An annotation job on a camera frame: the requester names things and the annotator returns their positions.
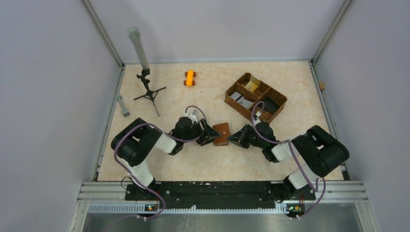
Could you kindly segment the brown leather card holder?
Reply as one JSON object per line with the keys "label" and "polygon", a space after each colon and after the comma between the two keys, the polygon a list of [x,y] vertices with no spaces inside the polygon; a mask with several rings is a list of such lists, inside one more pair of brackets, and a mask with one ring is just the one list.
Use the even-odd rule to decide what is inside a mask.
{"label": "brown leather card holder", "polygon": [[220,137],[214,139],[214,146],[226,146],[229,144],[227,138],[231,135],[230,127],[228,122],[216,124],[212,126],[212,128],[220,133]]}

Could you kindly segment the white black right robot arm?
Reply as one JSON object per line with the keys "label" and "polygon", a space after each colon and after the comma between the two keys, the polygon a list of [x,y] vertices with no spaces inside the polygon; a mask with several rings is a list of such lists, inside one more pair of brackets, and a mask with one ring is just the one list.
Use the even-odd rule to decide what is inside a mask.
{"label": "white black right robot arm", "polygon": [[246,124],[227,140],[245,149],[258,147],[273,163],[294,159],[297,169],[284,179],[283,186],[289,199],[297,199],[303,193],[303,187],[327,176],[350,157],[345,145],[318,125],[290,141],[280,142],[267,122],[258,122]]}

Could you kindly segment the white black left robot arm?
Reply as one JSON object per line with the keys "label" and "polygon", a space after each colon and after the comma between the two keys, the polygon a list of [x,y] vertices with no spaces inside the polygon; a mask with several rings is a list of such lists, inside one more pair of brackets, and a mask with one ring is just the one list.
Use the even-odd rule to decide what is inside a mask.
{"label": "white black left robot arm", "polygon": [[174,156],[188,141],[204,146],[220,137],[221,133],[209,126],[204,118],[198,120],[195,116],[183,116],[169,135],[137,118],[114,137],[111,148],[115,152],[115,160],[129,172],[132,182],[137,185],[137,194],[149,200],[155,194],[154,177],[146,162],[152,149]]}

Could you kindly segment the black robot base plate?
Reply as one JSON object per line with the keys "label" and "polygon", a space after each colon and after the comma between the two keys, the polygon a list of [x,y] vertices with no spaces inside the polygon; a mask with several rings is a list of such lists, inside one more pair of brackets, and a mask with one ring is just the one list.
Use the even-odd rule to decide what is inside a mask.
{"label": "black robot base plate", "polygon": [[167,209],[268,209],[284,201],[315,200],[305,186],[295,190],[290,184],[271,181],[162,181],[152,183],[152,191],[128,184],[127,201],[157,201]]}

